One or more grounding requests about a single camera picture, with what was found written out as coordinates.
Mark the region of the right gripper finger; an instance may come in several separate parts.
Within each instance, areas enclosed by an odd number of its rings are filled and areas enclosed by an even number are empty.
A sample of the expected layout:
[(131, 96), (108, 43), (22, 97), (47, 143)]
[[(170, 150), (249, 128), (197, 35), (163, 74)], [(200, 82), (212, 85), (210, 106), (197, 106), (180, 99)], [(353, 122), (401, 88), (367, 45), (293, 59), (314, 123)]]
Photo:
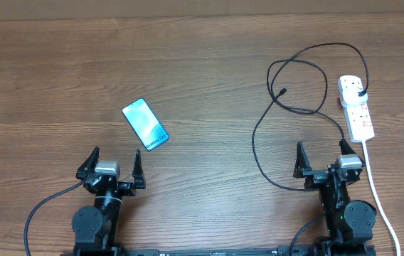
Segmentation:
[(312, 168), (310, 166), (306, 151), (304, 150), (304, 145), (302, 142), (298, 142), (293, 177), (304, 178), (306, 173), (311, 170)]
[(339, 146), (342, 155), (356, 154), (356, 152), (351, 148), (349, 143), (344, 138), (339, 141)]

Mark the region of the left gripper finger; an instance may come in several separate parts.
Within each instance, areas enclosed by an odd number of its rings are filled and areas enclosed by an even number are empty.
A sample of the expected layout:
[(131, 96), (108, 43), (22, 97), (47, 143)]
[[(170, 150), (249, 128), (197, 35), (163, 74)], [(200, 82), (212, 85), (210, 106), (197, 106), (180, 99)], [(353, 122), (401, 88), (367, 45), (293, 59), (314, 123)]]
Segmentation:
[(95, 167), (99, 161), (100, 149), (96, 146), (90, 156), (81, 164), (76, 171), (76, 179), (86, 179), (91, 172), (95, 170)]
[(142, 168), (141, 152), (138, 149), (136, 150), (136, 154), (135, 154), (132, 177), (134, 179), (134, 188), (135, 189), (145, 189), (146, 188), (146, 180), (145, 180), (144, 172), (143, 172), (143, 168)]

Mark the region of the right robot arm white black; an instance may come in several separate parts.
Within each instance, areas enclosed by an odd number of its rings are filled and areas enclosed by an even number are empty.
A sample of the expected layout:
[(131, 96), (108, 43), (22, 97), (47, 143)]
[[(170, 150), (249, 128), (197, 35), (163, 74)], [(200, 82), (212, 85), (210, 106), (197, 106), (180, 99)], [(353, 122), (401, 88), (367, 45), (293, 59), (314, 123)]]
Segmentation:
[(376, 208), (362, 200), (351, 200), (348, 186), (360, 179), (365, 161), (345, 139), (339, 142), (341, 155), (325, 170), (314, 170), (304, 150), (297, 144), (293, 176), (304, 179), (304, 187), (319, 192), (322, 218), (326, 220), (326, 237), (316, 238), (301, 255), (375, 255), (374, 246), (367, 245), (373, 238)]

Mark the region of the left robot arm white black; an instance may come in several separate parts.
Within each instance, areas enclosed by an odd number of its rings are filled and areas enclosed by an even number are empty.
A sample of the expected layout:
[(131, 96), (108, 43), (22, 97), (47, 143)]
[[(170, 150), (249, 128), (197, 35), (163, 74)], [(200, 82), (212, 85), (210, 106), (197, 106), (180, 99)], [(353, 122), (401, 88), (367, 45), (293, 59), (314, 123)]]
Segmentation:
[(76, 211), (71, 225), (75, 233), (74, 255), (126, 255), (125, 247), (116, 241), (123, 198), (135, 196), (146, 188), (141, 152), (136, 150), (132, 182), (119, 180), (116, 161), (99, 160), (100, 149), (95, 147), (81, 164), (75, 177), (95, 196), (91, 206)]

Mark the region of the Samsung Galaxy smartphone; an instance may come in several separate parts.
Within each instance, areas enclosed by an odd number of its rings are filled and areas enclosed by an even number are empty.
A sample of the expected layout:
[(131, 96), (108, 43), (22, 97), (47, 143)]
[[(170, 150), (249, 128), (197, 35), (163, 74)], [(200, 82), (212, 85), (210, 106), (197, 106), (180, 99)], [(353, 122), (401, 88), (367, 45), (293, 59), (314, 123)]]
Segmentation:
[(147, 151), (169, 140), (169, 134), (144, 98), (124, 107), (122, 113)]

